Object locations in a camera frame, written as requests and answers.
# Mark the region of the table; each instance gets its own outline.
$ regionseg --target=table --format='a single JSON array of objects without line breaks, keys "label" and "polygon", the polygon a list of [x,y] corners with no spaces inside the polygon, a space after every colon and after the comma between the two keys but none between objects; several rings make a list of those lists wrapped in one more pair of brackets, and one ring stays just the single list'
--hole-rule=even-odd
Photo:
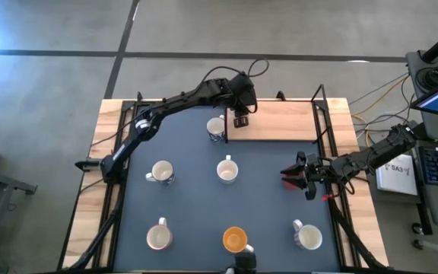
[{"label": "table", "polygon": [[[309,99],[295,98],[289,99],[288,101],[299,102],[300,105],[306,100]],[[277,99],[259,99],[259,101],[264,102],[262,104],[267,104],[269,102],[268,105],[271,108],[278,108],[279,113],[284,113],[285,111],[281,109],[282,103],[278,103]],[[358,151],[359,147],[357,145],[354,126],[352,124],[351,113],[349,111],[347,100],[345,98],[329,98],[327,101],[338,154],[343,155],[353,151]],[[103,100],[97,119],[93,142],[104,139],[116,132],[119,124],[120,114],[122,112],[122,106],[123,100]],[[305,112],[312,112],[312,104],[304,104],[304,107]],[[126,135],[127,128],[123,131],[121,138],[124,138],[123,136]],[[103,158],[113,150],[114,142],[114,139],[110,139],[100,143],[99,145],[91,147],[89,157]],[[329,155],[330,147],[328,142],[324,142],[324,145],[326,154]],[[98,170],[87,172],[83,177],[81,188],[88,186],[100,178],[101,176]],[[351,209],[350,212],[354,230],[370,250],[370,252],[375,256],[375,258],[377,258],[381,263],[388,265],[385,248],[382,242],[381,233],[379,231],[378,221],[376,219],[373,201],[370,195],[370,188],[362,180],[352,180],[352,183],[356,188],[356,194],[354,196],[348,196],[348,204]],[[98,231],[103,212],[105,214],[109,214],[110,208],[113,207],[113,204],[116,201],[118,193],[117,190],[119,189],[119,186],[115,185],[111,188],[113,189],[113,194],[110,205],[106,205],[103,201],[103,197],[106,193],[106,184],[104,183],[98,183],[78,197],[78,201],[76,202],[75,206],[75,212],[72,216],[68,236],[65,239],[65,245],[60,259],[59,265],[61,267],[66,267],[73,264],[93,240]],[[91,265],[105,266],[108,263],[108,255],[112,250],[110,246],[112,242],[112,232],[113,230],[109,231],[105,241],[103,242],[102,255],[100,256],[99,260],[89,263],[88,267]],[[351,266],[353,265],[353,258],[350,257],[351,245],[349,244],[344,233],[341,233],[341,239],[342,247],[346,255],[346,264]]]}]

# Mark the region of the white ceramic mug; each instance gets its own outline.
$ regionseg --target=white ceramic mug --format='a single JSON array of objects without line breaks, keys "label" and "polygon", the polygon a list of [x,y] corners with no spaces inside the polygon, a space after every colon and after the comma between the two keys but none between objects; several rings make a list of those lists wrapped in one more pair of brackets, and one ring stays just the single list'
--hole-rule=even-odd
[{"label": "white ceramic mug", "polygon": [[172,231],[167,227],[167,220],[161,217],[158,225],[154,225],[146,234],[146,242],[154,250],[162,250],[172,243]]},{"label": "white ceramic mug", "polygon": [[220,142],[224,139],[224,132],[226,130],[226,125],[224,122],[224,115],[219,117],[214,117],[207,122],[207,132],[209,138],[213,142]]},{"label": "white ceramic mug", "polygon": [[226,184],[234,182],[239,170],[237,164],[231,160],[231,155],[226,155],[226,160],[222,160],[217,165],[217,175],[219,179],[221,179],[221,182]]},{"label": "white ceramic mug", "polygon": [[173,165],[169,161],[158,161],[151,168],[151,172],[146,174],[146,180],[159,183],[172,183],[175,180]]},{"label": "white ceramic mug", "polygon": [[243,252],[255,252],[255,248],[250,246],[249,244],[246,245],[246,247],[244,247]]},{"label": "white ceramic mug", "polygon": [[300,220],[294,221],[294,240],[297,246],[306,250],[316,250],[322,244],[322,233],[313,225],[304,225]]}]

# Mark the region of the gray floor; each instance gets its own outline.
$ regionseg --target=gray floor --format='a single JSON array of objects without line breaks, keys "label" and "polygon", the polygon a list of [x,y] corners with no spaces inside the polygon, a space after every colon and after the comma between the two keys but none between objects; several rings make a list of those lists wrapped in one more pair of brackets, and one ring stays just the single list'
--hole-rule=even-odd
[{"label": "gray floor", "polygon": [[[131,4],[0,1],[0,49],[117,51]],[[127,50],[399,57],[437,39],[434,0],[141,0]],[[247,69],[250,62],[126,58],[113,98],[135,97],[137,91],[147,98],[171,96],[193,89],[216,65]],[[14,197],[18,208],[0,229],[0,268],[26,273],[57,267],[81,179],[73,163],[88,153],[113,63],[100,57],[0,56],[0,171],[40,186],[33,197]],[[405,72],[402,63],[272,61],[255,84],[260,97],[279,90],[309,97],[323,83],[328,96],[351,101]],[[382,91],[351,110],[365,109]],[[410,81],[405,93],[413,93]],[[397,88],[362,116],[370,120],[404,107]],[[420,120],[416,111],[411,117]],[[438,272],[437,252],[410,246],[414,205],[375,201],[375,207],[390,265]],[[428,238],[438,243],[435,229]]]}]

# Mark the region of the black robotic arm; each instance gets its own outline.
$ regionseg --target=black robotic arm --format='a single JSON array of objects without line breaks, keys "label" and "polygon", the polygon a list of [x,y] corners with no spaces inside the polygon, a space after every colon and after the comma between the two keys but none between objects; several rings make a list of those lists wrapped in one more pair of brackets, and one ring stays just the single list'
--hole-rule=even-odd
[{"label": "black robotic arm", "polygon": [[235,126],[240,127],[247,125],[247,107],[253,105],[256,105],[254,84],[244,72],[230,81],[226,78],[203,81],[193,91],[150,105],[133,119],[134,126],[119,149],[100,162],[104,182],[119,181],[125,161],[141,142],[153,138],[166,116],[195,106],[229,107],[235,111]]},{"label": "black robotic arm", "polygon": [[342,190],[361,171],[375,174],[375,169],[414,148],[417,136],[423,134],[423,130],[423,125],[417,125],[416,122],[410,122],[409,125],[398,124],[391,128],[388,136],[382,141],[336,159],[306,156],[304,152],[299,151],[296,164],[281,171],[282,174],[288,175],[282,180],[302,190],[306,189],[305,195],[308,200],[316,196],[314,183],[336,183]]}]

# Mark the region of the mug handle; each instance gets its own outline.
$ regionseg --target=mug handle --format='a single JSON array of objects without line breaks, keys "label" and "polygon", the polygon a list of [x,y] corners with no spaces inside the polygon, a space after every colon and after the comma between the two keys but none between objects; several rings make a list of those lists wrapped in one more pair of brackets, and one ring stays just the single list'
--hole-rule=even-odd
[{"label": "mug handle", "polygon": [[252,246],[250,246],[249,244],[247,244],[246,247],[244,247],[244,250],[251,252],[251,253],[255,252],[255,249]]},{"label": "mug handle", "polygon": [[303,224],[302,224],[302,222],[299,219],[294,221],[294,229],[295,229],[295,231],[299,231],[302,227],[303,227]]},{"label": "mug handle", "polygon": [[146,174],[145,178],[146,178],[147,181],[150,181],[150,182],[156,182],[156,181],[157,181],[157,180],[153,177],[153,174],[151,174],[151,173]]},{"label": "mug handle", "polygon": [[164,217],[161,217],[161,218],[158,220],[158,224],[159,224],[159,225],[167,226],[167,220],[166,220]]}]

